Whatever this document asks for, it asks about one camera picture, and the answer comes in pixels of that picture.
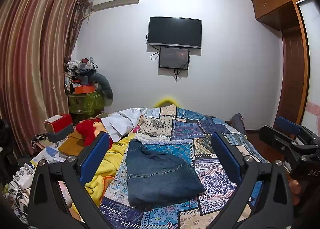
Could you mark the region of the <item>right human hand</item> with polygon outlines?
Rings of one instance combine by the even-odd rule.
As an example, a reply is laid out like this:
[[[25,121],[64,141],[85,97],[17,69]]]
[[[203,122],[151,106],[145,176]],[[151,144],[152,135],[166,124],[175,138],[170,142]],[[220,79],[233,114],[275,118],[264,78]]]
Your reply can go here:
[[[292,193],[292,203],[293,205],[297,205],[300,202],[301,185],[297,180],[290,180],[289,186]]]

